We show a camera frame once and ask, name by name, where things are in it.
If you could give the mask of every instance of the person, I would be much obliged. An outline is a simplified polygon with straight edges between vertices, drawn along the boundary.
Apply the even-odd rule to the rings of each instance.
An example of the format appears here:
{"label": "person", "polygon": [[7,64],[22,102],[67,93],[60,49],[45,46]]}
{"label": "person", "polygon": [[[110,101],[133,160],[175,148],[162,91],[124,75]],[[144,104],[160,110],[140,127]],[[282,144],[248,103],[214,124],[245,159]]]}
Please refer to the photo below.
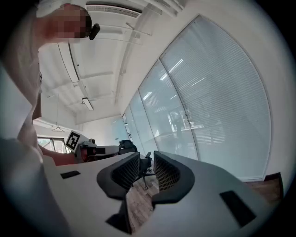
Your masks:
{"label": "person", "polygon": [[[39,70],[38,49],[48,43],[68,41],[70,38],[87,37],[92,20],[87,10],[72,4],[61,5],[52,13],[37,18],[37,8],[30,10],[11,35],[2,54],[2,63],[20,92],[32,104],[18,134],[18,140],[32,146],[41,155],[53,158],[56,165],[77,163],[74,153],[61,154],[38,145],[33,120],[41,117],[40,86],[42,77]],[[86,159],[86,151],[81,151]]]}

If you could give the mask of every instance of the black chair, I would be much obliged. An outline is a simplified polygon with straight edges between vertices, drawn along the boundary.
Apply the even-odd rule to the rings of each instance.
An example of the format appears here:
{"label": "black chair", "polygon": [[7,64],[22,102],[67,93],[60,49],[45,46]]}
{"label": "black chair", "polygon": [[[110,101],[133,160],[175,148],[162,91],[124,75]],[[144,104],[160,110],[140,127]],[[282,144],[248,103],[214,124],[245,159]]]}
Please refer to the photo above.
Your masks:
{"label": "black chair", "polygon": [[140,178],[143,178],[146,190],[148,189],[148,187],[147,187],[147,184],[146,184],[145,177],[155,175],[155,174],[147,174],[147,172],[151,173],[151,171],[152,171],[152,169],[150,168],[151,167],[151,161],[152,161],[152,158],[150,157],[150,155],[151,155],[151,152],[148,152],[147,155],[145,156],[145,159],[140,159],[140,171],[139,171],[138,177],[134,181],[134,182],[136,182]]}
{"label": "black chair", "polygon": [[130,140],[122,140],[119,142],[119,155],[129,153],[129,152],[138,152],[137,147]]}

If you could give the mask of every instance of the ceiling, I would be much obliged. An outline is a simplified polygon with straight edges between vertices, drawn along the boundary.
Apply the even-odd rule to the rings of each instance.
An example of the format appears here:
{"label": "ceiling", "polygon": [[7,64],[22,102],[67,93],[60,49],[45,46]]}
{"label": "ceiling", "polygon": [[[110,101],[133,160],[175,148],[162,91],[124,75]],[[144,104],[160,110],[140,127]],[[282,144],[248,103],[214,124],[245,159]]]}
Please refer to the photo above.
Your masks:
{"label": "ceiling", "polygon": [[[63,1],[43,5],[44,12],[54,10]],[[85,7],[85,0],[73,0],[72,4]],[[128,53],[135,47],[145,47],[145,42],[153,34],[153,24],[146,25],[147,18],[168,14],[176,16],[177,4],[173,0],[161,3],[154,0],[105,0],[104,3],[122,5],[142,12],[137,18],[113,12],[89,12],[92,23],[99,23],[101,30],[93,41],[80,39],[79,43],[49,44],[39,50],[40,71],[42,73],[42,93],[47,98],[57,97],[74,116],[78,124],[119,115],[118,83],[126,74]],[[72,82],[77,73],[79,82]],[[82,104],[87,97],[94,110],[89,111]]]}

